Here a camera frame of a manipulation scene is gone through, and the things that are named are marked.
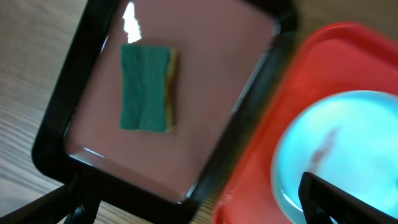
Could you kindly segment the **light blue plate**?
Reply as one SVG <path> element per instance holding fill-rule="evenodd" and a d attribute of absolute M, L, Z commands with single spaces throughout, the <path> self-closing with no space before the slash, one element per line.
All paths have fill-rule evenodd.
<path fill-rule="evenodd" d="M 288 125 L 272 160 L 272 191 L 292 223 L 304 223 L 304 172 L 397 216 L 397 97 L 346 91 L 306 108 Z"/>

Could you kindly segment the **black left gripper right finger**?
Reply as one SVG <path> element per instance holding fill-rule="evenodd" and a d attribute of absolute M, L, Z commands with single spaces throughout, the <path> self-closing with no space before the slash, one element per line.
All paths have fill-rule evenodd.
<path fill-rule="evenodd" d="M 396 218 L 311 172 L 303 173 L 298 196 L 308 224 L 397 224 Z"/>

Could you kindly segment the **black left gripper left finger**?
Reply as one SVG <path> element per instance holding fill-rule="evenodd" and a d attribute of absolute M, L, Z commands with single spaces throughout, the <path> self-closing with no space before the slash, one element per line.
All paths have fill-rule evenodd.
<path fill-rule="evenodd" d="M 1 224 L 90 224 L 96 219 L 100 202 L 88 178 L 76 175 L 69 184 L 1 217 Z"/>

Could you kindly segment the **green yellow sponge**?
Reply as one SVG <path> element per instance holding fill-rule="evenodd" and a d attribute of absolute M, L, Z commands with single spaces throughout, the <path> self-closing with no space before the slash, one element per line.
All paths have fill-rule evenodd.
<path fill-rule="evenodd" d="M 177 67 L 178 52 L 173 48 L 121 46 L 121 129 L 166 133 L 174 128 Z"/>

